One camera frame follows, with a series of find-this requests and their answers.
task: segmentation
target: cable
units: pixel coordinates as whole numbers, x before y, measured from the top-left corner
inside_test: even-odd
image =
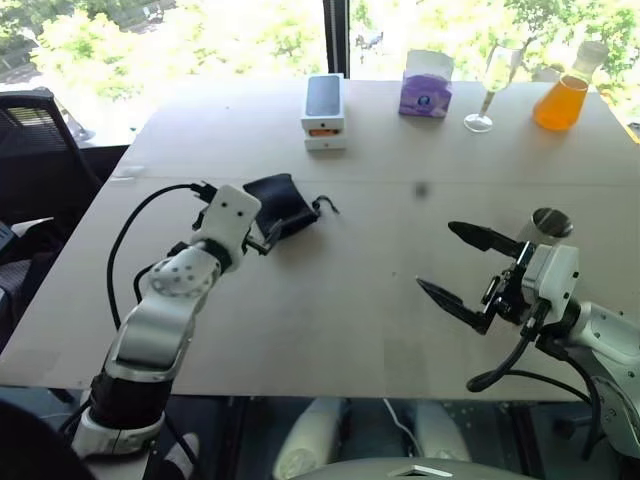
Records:
[[[153,268],[153,265],[154,264],[152,263],[151,265],[144,267],[142,270],[136,273],[136,276],[133,278],[133,293],[136,296],[136,302],[138,303],[142,301],[142,291],[140,290],[140,280],[142,280],[142,277],[144,277],[149,272],[149,270]]]
[[[389,414],[393,419],[393,423],[395,423],[396,427],[398,427],[400,430],[402,430],[404,433],[406,433],[409,436],[409,438],[411,439],[411,442],[413,443],[413,448],[416,450],[416,453],[420,457],[424,457],[424,453],[422,452],[422,448],[420,448],[420,445],[418,444],[418,440],[416,440],[416,437],[413,436],[413,433],[411,433],[411,430],[409,430],[406,426],[400,423],[400,420],[398,420],[396,412],[391,406],[389,399],[383,398],[382,401],[387,406],[387,410],[389,410]]]
[[[111,316],[113,317],[113,324],[116,327],[116,330],[120,329],[120,315],[118,313],[118,305],[116,304],[116,295],[114,292],[114,288],[113,288],[113,266],[115,263],[115,259],[116,259],[116,254],[118,253],[118,249],[120,248],[120,245],[122,244],[122,240],[124,239],[124,236],[126,235],[127,231],[129,230],[129,227],[131,227],[131,224],[133,223],[133,221],[135,220],[135,218],[138,216],[138,214],[144,209],[144,207],[146,207],[147,205],[149,205],[149,203],[151,203],[153,200],[155,200],[156,198],[158,198],[160,195],[163,195],[167,192],[171,192],[172,190],[180,190],[180,189],[194,189],[194,188],[200,188],[199,185],[191,185],[191,184],[178,184],[178,185],[171,185],[169,187],[165,187],[165,188],[161,188],[160,190],[158,190],[155,193],[152,193],[151,195],[149,195],[147,198],[145,198],[136,208],[133,212],[131,212],[131,215],[129,215],[129,218],[127,218],[127,220],[124,222],[124,225],[122,226],[122,229],[120,230],[120,233],[118,233],[118,236],[116,237],[115,242],[113,242],[113,245],[111,247],[111,251],[109,252],[109,258],[107,260],[107,298],[109,300],[109,308],[111,309]]]
[[[513,349],[509,356],[505,358],[500,365],[490,372],[481,373],[469,380],[467,382],[467,390],[470,392],[482,392],[500,380],[522,356],[529,345],[529,342],[530,340],[526,335],[522,336],[518,341],[516,348]]]
[[[546,377],[546,376],[540,375],[538,373],[528,372],[526,370],[509,370],[508,372],[505,373],[505,375],[533,378],[534,380],[539,380],[541,382],[549,383],[549,384],[553,385],[554,387],[561,388],[561,389],[563,389],[563,390],[575,395],[576,397],[578,397],[583,402],[588,403],[589,405],[591,405],[591,400],[589,399],[588,396],[586,396],[580,390],[578,390],[576,388],[573,388],[571,385],[567,385],[566,383],[563,383],[560,380],[556,380],[554,378]]]
[[[184,441],[184,438],[182,438],[182,435],[180,435],[180,432],[178,432],[178,429],[176,428],[175,424],[173,423],[173,420],[171,420],[171,417],[167,412],[164,413],[164,423],[169,429],[169,432],[171,432],[171,435],[173,436],[175,441],[178,443],[178,445],[180,445],[180,447],[184,451],[187,458],[189,458],[189,461],[191,462],[191,465],[193,465],[193,468],[196,471],[197,475],[201,479],[204,479],[205,477],[202,471],[202,466],[198,461],[198,457],[196,456],[195,453],[193,453],[193,450],[191,450],[191,447],[187,444],[187,442]]]
[[[591,458],[591,453],[593,452],[593,447],[595,447],[598,442],[598,431],[599,431],[599,421],[600,421],[600,396],[598,395],[598,390],[591,380],[591,377],[587,373],[587,371],[582,368],[582,366],[576,362],[573,358],[567,356],[565,361],[573,367],[573,369],[578,372],[578,374],[584,380],[584,383],[589,391],[589,397],[591,397],[591,422],[589,423],[589,433],[587,434],[587,439],[584,442],[584,447],[582,448],[581,458],[585,462]]]
[[[67,431],[67,429],[69,428],[69,426],[75,422],[76,420],[78,420],[80,418],[80,416],[82,415],[82,413],[89,408],[89,406],[91,405],[91,399],[87,399],[82,405],[80,405],[70,416],[69,418],[67,418],[64,422],[62,422],[62,425],[60,425],[60,427],[58,428],[58,433],[61,435],[64,435],[65,432]]]

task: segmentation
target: black pouch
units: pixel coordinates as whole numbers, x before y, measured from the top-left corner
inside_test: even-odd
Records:
[[[281,221],[280,238],[287,238],[314,223],[320,217],[320,201],[329,203],[334,213],[340,213],[331,200],[321,195],[310,208],[302,198],[288,173],[261,178],[244,185],[247,193],[262,202],[262,210],[256,217],[256,223],[266,237],[276,223]]]

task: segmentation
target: orange liquid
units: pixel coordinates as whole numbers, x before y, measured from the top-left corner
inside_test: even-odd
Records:
[[[565,75],[533,108],[533,118],[548,130],[569,130],[580,116],[587,82]]]

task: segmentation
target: table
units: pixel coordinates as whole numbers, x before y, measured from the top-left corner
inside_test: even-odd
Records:
[[[638,314],[638,151],[597,95],[557,135],[530,121],[548,85],[514,84],[492,105],[494,131],[474,135],[462,118],[481,104],[479,84],[456,83],[439,121],[399,117],[398,82],[349,81],[348,149],[311,154],[299,125],[302,81],[200,82],[151,118],[103,187],[0,357],[0,383],[89,386],[114,336],[111,243],[146,195],[185,180],[242,185],[289,172],[305,198],[328,195],[342,215],[324,215],[268,257],[248,254],[223,277],[198,315],[174,393],[569,398],[521,378],[465,389],[518,333],[496,320],[481,337],[415,284],[420,275],[476,306],[508,265],[459,241],[446,227],[453,219],[515,235],[535,208],[560,208],[581,249],[577,295]],[[428,183],[426,197],[416,197],[416,181]],[[122,314],[134,305],[134,273],[188,239],[200,208],[173,192],[134,223],[116,262]],[[518,366],[581,386],[533,349]]]

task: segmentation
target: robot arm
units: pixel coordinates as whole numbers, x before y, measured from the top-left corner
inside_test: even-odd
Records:
[[[159,433],[164,408],[193,337],[195,315],[220,276],[238,268],[260,201],[221,187],[190,245],[157,263],[149,287],[113,341],[91,385],[72,447],[81,457],[127,454]]]
[[[449,226],[472,246],[493,248],[516,261],[492,279],[480,312],[469,310],[446,290],[418,279],[420,286],[447,312],[482,334],[497,314],[522,326],[522,336],[536,340],[541,351],[577,363],[597,390],[599,398],[592,401],[600,402],[601,425],[611,445],[624,455],[640,458],[640,325],[572,298],[580,275],[578,249],[516,242],[490,229],[459,222]],[[545,315],[534,325],[534,312],[540,311],[537,307],[541,304],[547,307]]]

